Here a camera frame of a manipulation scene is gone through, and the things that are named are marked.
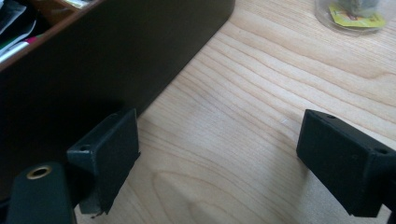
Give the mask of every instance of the light wood surface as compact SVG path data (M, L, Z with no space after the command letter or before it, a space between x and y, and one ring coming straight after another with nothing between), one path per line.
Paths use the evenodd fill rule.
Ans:
M348 37L314 1L237 0L138 121L141 157L108 216L78 223L386 223L350 217L296 157L304 111L396 149L396 22Z

